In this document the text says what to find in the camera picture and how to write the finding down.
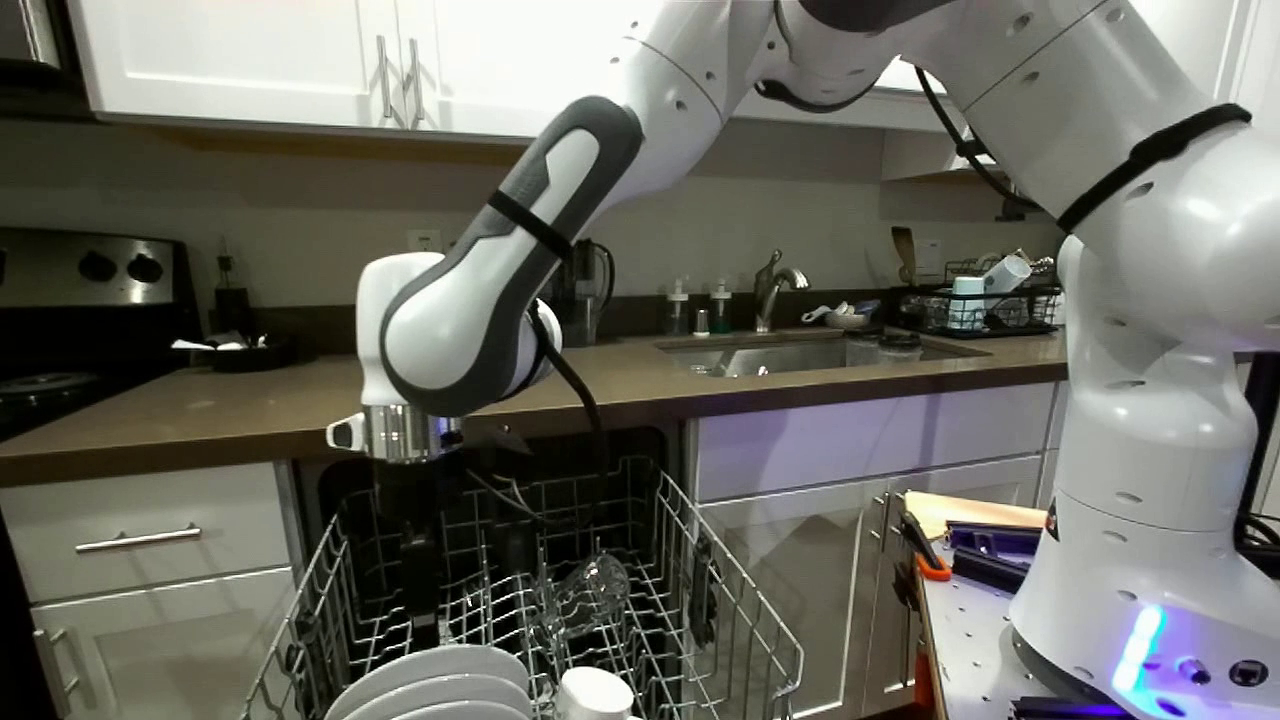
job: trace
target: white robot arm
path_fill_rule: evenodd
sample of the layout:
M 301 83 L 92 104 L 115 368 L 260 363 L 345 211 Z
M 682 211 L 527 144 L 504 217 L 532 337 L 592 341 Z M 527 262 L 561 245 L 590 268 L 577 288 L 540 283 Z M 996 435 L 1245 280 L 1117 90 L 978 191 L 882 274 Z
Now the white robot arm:
M 535 379 L 556 345 L 535 292 L 599 208 L 682 180 L 743 93 L 824 111 L 905 56 L 1071 232 L 1057 530 L 1017 637 L 1136 718 L 1280 718 L 1280 593 L 1232 553 L 1257 445 L 1232 353 L 1280 350 L 1280 144 L 1197 93 L 1128 0 L 645 9 L 615 83 L 566 107 L 443 258 L 365 274 L 365 414 L 328 445 L 435 457 L 453 416 Z

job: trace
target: kitchen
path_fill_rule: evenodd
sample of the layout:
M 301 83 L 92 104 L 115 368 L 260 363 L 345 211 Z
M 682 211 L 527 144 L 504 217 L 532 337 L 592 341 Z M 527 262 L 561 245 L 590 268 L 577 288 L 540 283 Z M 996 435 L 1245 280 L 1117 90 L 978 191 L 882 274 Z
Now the kitchen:
M 132 24 L 132 27 L 178 24 L 171 6 L 164 9 L 136 6 L 136 14 L 144 14 L 144 24 Z M 226 14 L 226 17 L 212 14 L 212 22 L 232 24 L 226 33 L 246 33 L 241 24 L 247 24 L 247 17 L 257 14 L 288 17 L 284 6 L 260 6 L 260 9 Z M 132 60 L 164 60 L 164 56 L 150 56 L 144 35 L 124 33 L 124 39 L 136 44 Z M 238 73 L 246 77 L 257 69 L 275 73 L 275 66 L 270 66 L 265 56 L 260 66 L 247 66 Z M 862 107 L 864 116 L 854 111 L 824 126 L 804 126 L 802 116 L 760 121 L 764 111 L 743 116 L 720 138 L 713 157 L 682 187 L 645 196 L 635 205 L 610 211 L 590 237 L 596 237 L 615 253 L 615 268 L 619 268 L 615 297 L 634 302 L 635 316 L 645 316 L 649 309 L 664 312 L 664 297 L 675 280 L 686 280 L 696 305 L 706 305 L 726 277 L 729 288 L 739 302 L 747 302 L 751 274 L 773 253 L 783 253 L 790 265 L 808 274 L 812 288 L 824 288 L 835 302 L 841 292 L 893 288 L 901 274 L 893 253 L 898 223 L 909 223 L 921 239 L 933 239 L 933 247 L 946 253 L 949 262 L 1010 253 L 1010 247 L 1046 258 L 1057 247 L 1052 223 L 996 221 L 999 200 L 992 191 L 978 187 L 973 180 L 938 180 L 938 173 L 949 167 L 949 151 L 946 157 L 938 151 L 941 131 L 921 95 L 883 90 L 876 93 L 876 99 L 883 104 Z M 331 465 L 331 457 L 319 453 L 325 445 L 319 428 L 355 410 L 355 360 L 352 360 L 352 321 L 348 321 L 352 297 L 355 297 L 355 274 L 370 262 L 388 253 L 448 245 L 520 151 L 520 141 L 487 144 L 487 141 L 465 138 L 461 144 L 453 141 L 424 144 L 424 141 L 404 141 L 404 131 L 395 138 L 395 128 L 380 128 L 370 138 L 291 128 L 291 131 L 270 138 L 270 131 L 252 131 L 265 126 L 257 116 L 246 116 L 246 121 L 218 116 L 238 107 L 246 104 L 193 104 L 189 121 L 171 121 L 178 104 L 162 107 L 162 116 L 168 121 L 150 121 L 156 116 L 156 107 L 124 107 L 124 111 L 111 111 L 110 128 L 65 126 L 65 121 L 7 121 L 0 131 L 0 157 L 3 157 L 0 223 L 185 239 L 193 253 L 199 316 L 218 305 L 220 258 L 232 258 L 238 277 L 265 321 L 284 321 L 284 324 L 291 321 L 291 332 L 301 337 L 308 337 L 308 328 L 325 328 L 308 337 L 318 345 L 318 358 L 301 368 L 279 368 L 288 375 L 279 374 L 212 375 L 196 368 L 189 375 L 168 375 L 171 383 L 164 388 L 136 388 L 136 396 L 124 396 L 128 414 L 136 416 L 110 416 L 111 426 L 128 426 L 128 421 L 136 426 L 136 435 L 128 440 L 128 449 L 119 445 L 111 453 L 99 449 L 106 421 L 92 421 L 92 410 L 79 416 L 69 416 L 65 426 L 43 428 L 43 435 L 37 432 L 29 440 L 23 435 L 7 440 L 0 445 L 3 486 L 58 490 L 65 482 L 88 482 L 88 475 L 132 475 L 136 482 L 132 492 L 140 498 L 156 492 L 156 486 L 179 486 L 179 490 L 193 490 L 193 498 L 199 492 L 212 498 L 207 505 L 226 500 L 229 508 L 257 512 L 257 518 L 265 518 L 265 508 L 279 508 L 279 518 L 288 518 L 288 498 L 284 500 L 275 498 L 275 475 L 301 473 L 304 465 L 313 468 Z M 905 157 L 933 157 L 928 178 L 921 167 L 905 167 Z M 1012 490 L 1024 498 L 999 498 L 999 500 L 1028 500 L 1028 505 L 1046 500 L 1041 492 L 1050 492 L 1041 482 L 1041 468 L 1050 465 L 1046 457 L 1057 453 L 1052 414 L 1059 410 L 1057 383 L 1066 379 L 1066 363 L 1057 350 L 1037 345 L 1037 350 L 1024 350 L 1024 358 L 996 358 L 985 368 L 952 374 L 952 379 L 946 374 L 923 383 L 905 383 L 883 375 L 882 379 L 876 375 L 841 375 L 841 379 L 777 375 L 768 379 L 773 388 L 757 383 L 751 392 L 726 392 L 726 383 L 710 388 L 675 374 L 610 375 L 613 368 L 635 363 L 627 360 L 627 353 L 635 350 L 599 345 L 596 353 L 599 358 L 583 353 L 581 368 L 592 379 L 596 396 L 615 410 L 613 426 L 649 426 L 658 416 L 682 445 L 682 453 L 672 453 L 675 457 L 672 473 L 702 486 L 696 500 L 710 505 L 713 526 L 720 521 L 720 530 L 739 530 L 739 536 L 751 536 L 747 530 L 760 530 L 760 536 L 777 536 L 768 545 L 782 545 L 782 549 L 790 545 L 790 536 L 822 532 L 822 540 L 794 545 L 794 553 L 822 553 L 822 569 L 854 563 L 857 512 L 873 498 L 873 486 L 876 492 L 883 492 L 898 486 L 978 490 L 973 482 L 1004 482 L 996 498 Z M 178 416 L 193 414 L 196 406 L 203 406 L 199 421 L 226 416 L 226 426 L 238 426 L 246 416 L 257 416 L 260 426 L 257 428 L 203 426 L 203 435 L 185 435 L 189 428 Z M 566 392 L 566 383 L 532 388 L 527 396 L 511 399 L 511 410 L 493 410 L 493 416 L 496 416 L 493 428 L 520 426 L 525 416 L 525 426 L 532 428 L 561 426 L 566 432 L 583 432 L 583 421 L 572 396 Z M 985 416 L 990 428 L 973 432 L 966 416 Z M 873 449 L 835 453 L 835 459 L 812 459 L 818 453 L 824 453 L 822 449 L 824 432 L 864 426 L 868 432 L 862 435 L 876 435 L 883 421 L 905 426 L 905 428 L 901 426 L 893 428 L 898 435 L 890 440 L 893 453 L 876 453 L 873 445 Z M 933 449 L 923 449 L 921 457 L 913 453 L 913 440 L 921 445 L 923 432 L 933 432 Z M 739 449 L 733 445 L 737 435 L 773 435 L 773 453 L 764 459 L 739 457 Z M 218 473 L 220 465 L 246 465 L 246 468 L 226 473 L 238 482 L 220 482 Z M 106 500 L 99 492 L 92 492 L 92 500 L 65 500 L 65 505 L 96 508 Z M 284 553 L 284 536 L 288 536 L 284 521 L 275 526 L 279 526 L 279 549 L 270 553 L 270 561 L 257 555 L 247 561 L 247 569 L 238 563 L 220 571 L 246 576 L 246 571 L 301 563 L 298 555 Z M 757 555 L 773 555 L 768 569 L 760 563 L 751 571 L 764 571 L 764 576 L 782 571 L 777 590 L 794 590 L 794 595 L 798 590 L 802 595 L 822 590 L 818 576 L 783 576 L 790 569 L 783 553 L 777 555 L 760 549 L 760 540 L 747 540 L 747 545 Z M 60 606 L 92 606 L 96 593 L 84 590 L 84 593 L 48 595 L 48 606 L 52 614 Z M 846 614 L 847 595 L 854 590 L 822 593 L 822 606 L 812 608 Z M 798 624 L 802 640 L 812 640 L 812 637 L 824 637 L 822 624 L 827 624 L 827 616 L 802 614 L 802 619 L 790 616 L 790 624 Z M 847 711 L 854 700 L 841 678 L 846 649 L 834 640 L 827 645 L 812 640 L 804 645 L 804 653 L 812 671 L 822 671 L 824 666 L 835 666 L 835 671 L 808 678 L 802 704 L 824 709 L 834 718 L 846 704 Z M 65 680 L 78 678 L 71 653 L 58 653 L 52 666 L 60 666 L 58 678 Z M 111 683 L 110 666 L 84 678 Z M 69 694 L 71 718 L 96 718 L 99 709 L 92 709 L 88 700 L 115 696 L 115 694 L 150 696 L 144 687 L 128 687 L 128 694 L 71 687 Z

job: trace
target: kitchen counter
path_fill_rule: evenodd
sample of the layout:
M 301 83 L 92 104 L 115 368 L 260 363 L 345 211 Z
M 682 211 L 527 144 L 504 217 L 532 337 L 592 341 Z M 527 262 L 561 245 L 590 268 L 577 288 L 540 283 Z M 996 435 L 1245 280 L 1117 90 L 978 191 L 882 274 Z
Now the kitchen counter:
M 664 358 L 658 341 L 572 350 L 567 360 L 596 392 L 610 426 L 1041 383 L 1070 375 L 1059 337 L 967 341 L 959 350 L 978 350 L 981 358 L 739 379 L 693 375 Z M 325 457 L 328 449 L 319 428 L 348 416 L 355 396 L 362 363 L 352 358 L 319 358 L 275 374 L 179 368 L 58 426 L 0 440 L 0 486 Z M 468 416 L 468 428 L 583 432 L 590 426 L 572 388 L 551 375 L 525 396 Z

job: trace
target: dish rack tines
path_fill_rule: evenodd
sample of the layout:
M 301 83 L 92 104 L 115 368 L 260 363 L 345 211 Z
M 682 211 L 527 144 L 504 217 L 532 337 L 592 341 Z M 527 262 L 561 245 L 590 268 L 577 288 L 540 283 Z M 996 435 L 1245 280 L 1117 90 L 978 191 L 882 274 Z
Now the dish rack tines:
M 377 500 L 331 518 L 247 694 L 247 720 L 319 720 L 365 671 L 435 645 L 520 655 L 540 720 L 572 666 L 626 678 L 645 720 L 794 718 L 804 669 L 798 637 L 652 459 L 627 459 L 613 475 L 527 482 L 520 498 L 457 486 L 414 526 L 386 521 Z M 408 590 L 424 545 L 439 581 L 431 593 Z M 561 637 L 540 581 L 566 581 L 599 549 L 626 563 L 627 600 Z

